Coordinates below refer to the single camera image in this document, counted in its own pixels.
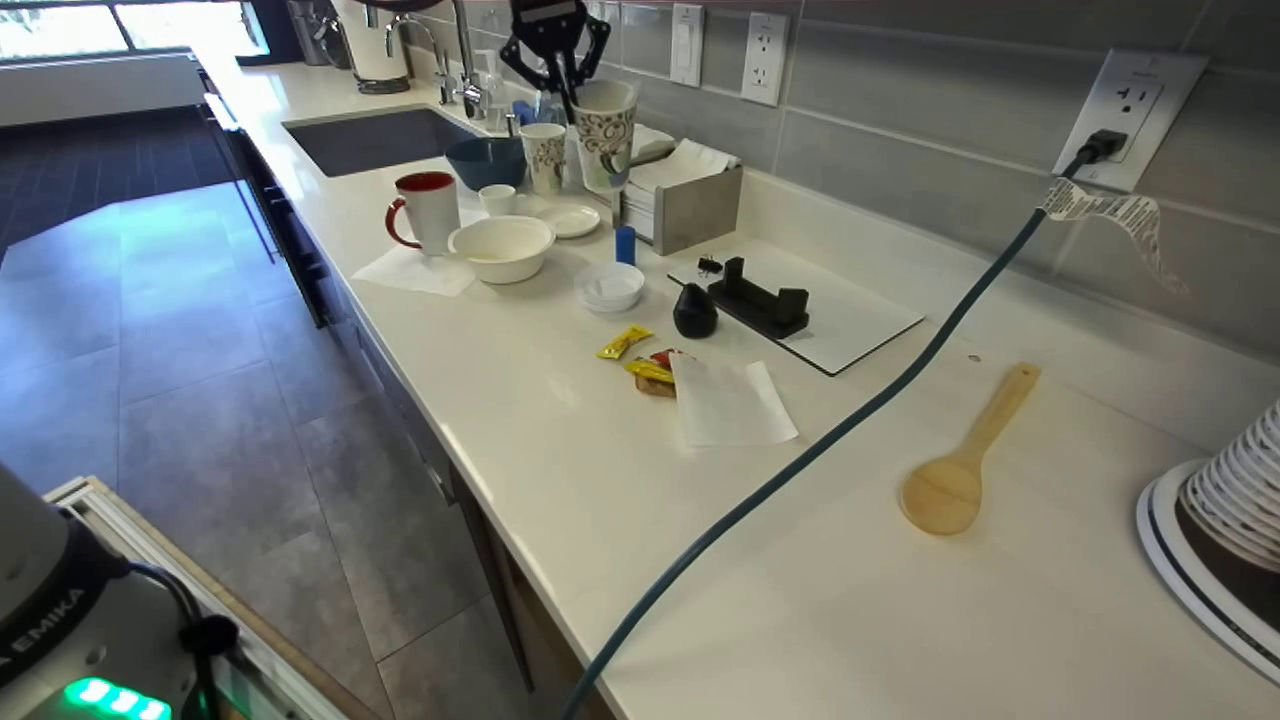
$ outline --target floor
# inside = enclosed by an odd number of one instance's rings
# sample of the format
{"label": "floor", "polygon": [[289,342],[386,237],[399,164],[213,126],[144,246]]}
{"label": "floor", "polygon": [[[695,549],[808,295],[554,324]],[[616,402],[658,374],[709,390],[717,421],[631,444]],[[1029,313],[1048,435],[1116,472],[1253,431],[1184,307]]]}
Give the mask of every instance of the floor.
{"label": "floor", "polygon": [[235,183],[96,210],[0,259],[0,462],[108,482],[379,715],[541,715],[465,524],[318,332]]}
{"label": "floor", "polygon": [[0,251],[72,217],[233,179],[191,111],[149,111],[0,134]]}

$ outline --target mug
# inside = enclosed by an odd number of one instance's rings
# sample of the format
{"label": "mug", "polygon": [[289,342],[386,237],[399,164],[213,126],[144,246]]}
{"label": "mug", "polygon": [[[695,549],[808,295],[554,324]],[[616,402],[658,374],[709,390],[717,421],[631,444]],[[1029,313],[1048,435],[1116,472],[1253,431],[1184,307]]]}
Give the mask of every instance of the mug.
{"label": "mug", "polygon": [[517,129],[530,164],[530,188],[535,195],[557,195],[563,183],[563,129],[561,126],[524,126]]}
{"label": "mug", "polygon": [[484,183],[479,188],[484,217],[512,217],[517,213],[517,188],[512,183]]}
{"label": "mug", "polygon": [[590,82],[576,94],[576,141],[590,188],[622,188],[631,164],[637,86]]}
{"label": "mug", "polygon": [[403,249],[446,249],[446,241],[455,233],[455,183],[447,172],[412,172],[396,179],[396,201],[386,217],[386,230]]}

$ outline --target red mug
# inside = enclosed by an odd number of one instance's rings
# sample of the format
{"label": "red mug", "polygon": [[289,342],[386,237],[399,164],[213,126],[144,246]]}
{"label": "red mug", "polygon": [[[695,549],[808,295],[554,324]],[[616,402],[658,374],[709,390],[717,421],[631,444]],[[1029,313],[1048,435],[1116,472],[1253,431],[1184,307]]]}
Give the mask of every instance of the red mug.
{"label": "red mug", "polygon": [[403,249],[446,249],[455,233],[455,179],[447,172],[412,172],[396,179],[396,201],[386,217],[386,230]]}

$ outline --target glass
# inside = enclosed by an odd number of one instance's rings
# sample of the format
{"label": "glass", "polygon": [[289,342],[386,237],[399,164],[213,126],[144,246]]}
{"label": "glass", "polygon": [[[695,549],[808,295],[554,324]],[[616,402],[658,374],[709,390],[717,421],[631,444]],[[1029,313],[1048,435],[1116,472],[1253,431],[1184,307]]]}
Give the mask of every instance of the glass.
{"label": "glass", "polygon": [[128,52],[114,9],[0,9],[0,62]]}

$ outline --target white bowl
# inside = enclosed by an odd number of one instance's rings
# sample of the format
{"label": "white bowl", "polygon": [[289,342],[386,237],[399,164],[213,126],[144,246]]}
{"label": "white bowl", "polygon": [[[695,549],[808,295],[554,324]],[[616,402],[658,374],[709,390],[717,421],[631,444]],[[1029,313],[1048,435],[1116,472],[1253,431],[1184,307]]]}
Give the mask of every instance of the white bowl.
{"label": "white bowl", "polygon": [[474,266],[479,286],[522,286],[535,276],[554,246],[554,224],[535,217],[487,217],[447,237],[447,251]]}
{"label": "white bowl", "polygon": [[643,291],[643,273],[637,266],[604,266],[585,273],[579,302],[596,315],[616,315],[631,307]]}

